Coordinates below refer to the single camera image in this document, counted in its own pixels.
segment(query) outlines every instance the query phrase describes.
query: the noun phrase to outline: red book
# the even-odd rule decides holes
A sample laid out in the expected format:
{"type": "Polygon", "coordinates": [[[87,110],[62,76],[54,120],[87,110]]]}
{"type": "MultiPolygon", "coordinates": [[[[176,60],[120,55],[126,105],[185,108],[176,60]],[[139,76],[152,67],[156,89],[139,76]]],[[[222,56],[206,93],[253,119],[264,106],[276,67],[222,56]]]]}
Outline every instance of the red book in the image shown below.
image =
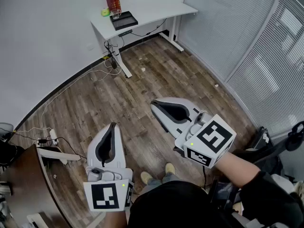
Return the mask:
{"type": "Polygon", "coordinates": [[[106,3],[109,7],[109,10],[113,10],[113,9],[116,9],[116,2],[115,0],[106,0],[106,3]]]}
{"type": "Polygon", "coordinates": [[[120,7],[120,1],[119,0],[115,0],[115,4],[116,4],[116,8],[118,10],[122,10],[122,8],[120,7]]]}

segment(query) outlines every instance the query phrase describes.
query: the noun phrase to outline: white wall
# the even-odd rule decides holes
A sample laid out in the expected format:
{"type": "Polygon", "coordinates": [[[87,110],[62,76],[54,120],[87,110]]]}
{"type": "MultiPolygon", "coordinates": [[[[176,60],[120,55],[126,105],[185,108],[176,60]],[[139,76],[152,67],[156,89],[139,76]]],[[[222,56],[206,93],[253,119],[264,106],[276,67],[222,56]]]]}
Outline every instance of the white wall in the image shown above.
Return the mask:
{"type": "MultiPolygon", "coordinates": [[[[140,6],[147,0],[120,1],[123,8],[129,1],[140,6]]],[[[0,0],[0,122],[16,126],[52,90],[101,58],[105,49],[88,19],[96,6],[106,7],[106,1],[0,0]],[[90,44],[94,49],[89,51],[90,44]]],[[[128,35],[125,42],[138,39],[128,35]]]]}

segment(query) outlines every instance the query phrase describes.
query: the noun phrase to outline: shoe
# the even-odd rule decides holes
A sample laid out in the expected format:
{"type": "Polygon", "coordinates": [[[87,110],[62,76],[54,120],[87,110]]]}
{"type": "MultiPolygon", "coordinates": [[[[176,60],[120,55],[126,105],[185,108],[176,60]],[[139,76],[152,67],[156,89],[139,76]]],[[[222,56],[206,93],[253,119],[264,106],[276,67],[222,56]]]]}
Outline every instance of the shoe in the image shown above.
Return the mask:
{"type": "Polygon", "coordinates": [[[153,179],[153,177],[148,172],[143,171],[141,173],[141,179],[142,179],[142,181],[143,181],[144,184],[148,185],[148,181],[150,179],[153,179]]]}
{"type": "Polygon", "coordinates": [[[172,173],[172,174],[175,175],[175,167],[174,167],[174,165],[172,165],[171,163],[167,163],[166,166],[165,166],[165,172],[166,172],[166,174],[168,172],[170,172],[170,173],[172,173]]]}

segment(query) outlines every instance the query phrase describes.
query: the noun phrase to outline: white cable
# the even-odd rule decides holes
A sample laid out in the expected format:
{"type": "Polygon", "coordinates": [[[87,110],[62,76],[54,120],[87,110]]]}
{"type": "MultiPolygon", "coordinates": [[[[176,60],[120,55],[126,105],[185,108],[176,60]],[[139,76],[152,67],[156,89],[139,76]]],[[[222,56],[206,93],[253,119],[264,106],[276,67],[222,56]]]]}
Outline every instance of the white cable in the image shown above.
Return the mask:
{"type": "Polygon", "coordinates": [[[38,128],[38,127],[33,127],[33,128],[31,128],[30,130],[28,130],[28,131],[18,131],[18,132],[15,132],[15,133],[22,133],[22,132],[26,132],[26,133],[28,133],[28,132],[32,131],[34,128],[35,128],[35,129],[39,129],[39,130],[47,130],[47,129],[52,130],[50,127],[47,127],[47,128],[38,128]]]}
{"type": "MultiPolygon", "coordinates": [[[[90,74],[90,73],[93,73],[93,72],[103,72],[103,73],[105,73],[106,74],[106,76],[105,77],[107,77],[108,75],[118,75],[118,74],[120,74],[120,72],[122,71],[122,69],[117,73],[117,74],[110,74],[110,72],[105,72],[105,71],[103,71],[103,70],[93,70],[93,71],[90,71],[90,72],[87,72],[85,75],[82,75],[81,77],[79,77],[74,83],[72,83],[69,87],[71,87],[73,84],[75,84],[79,79],[81,79],[81,78],[83,78],[84,76],[86,76],[86,75],[88,75],[88,74],[90,74]]],[[[53,100],[55,100],[58,96],[60,96],[62,93],[64,93],[68,88],[66,88],[64,91],[62,91],[60,94],[58,94],[58,95],[56,95],[47,105],[46,105],[46,107],[44,108],[44,111],[43,111],[43,113],[42,113],[42,115],[41,115],[41,128],[43,129],[43,115],[44,115],[44,113],[46,112],[46,109],[47,109],[47,107],[48,107],[48,105],[49,104],[51,104],[52,102],[53,102],[53,100]]]]}

